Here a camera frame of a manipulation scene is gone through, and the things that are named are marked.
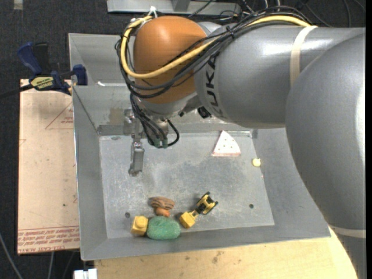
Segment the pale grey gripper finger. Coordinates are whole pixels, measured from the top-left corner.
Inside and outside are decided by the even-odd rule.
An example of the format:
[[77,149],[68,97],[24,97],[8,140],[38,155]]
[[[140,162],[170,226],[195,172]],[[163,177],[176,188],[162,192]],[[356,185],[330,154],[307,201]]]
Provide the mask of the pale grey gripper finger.
[[144,164],[144,148],[141,142],[137,143],[137,172],[142,172]]
[[137,175],[135,142],[133,142],[131,144],[131,163],[130,163],[130,168],[128,170],[128,173],[129,173],[130,176],[136,176]]

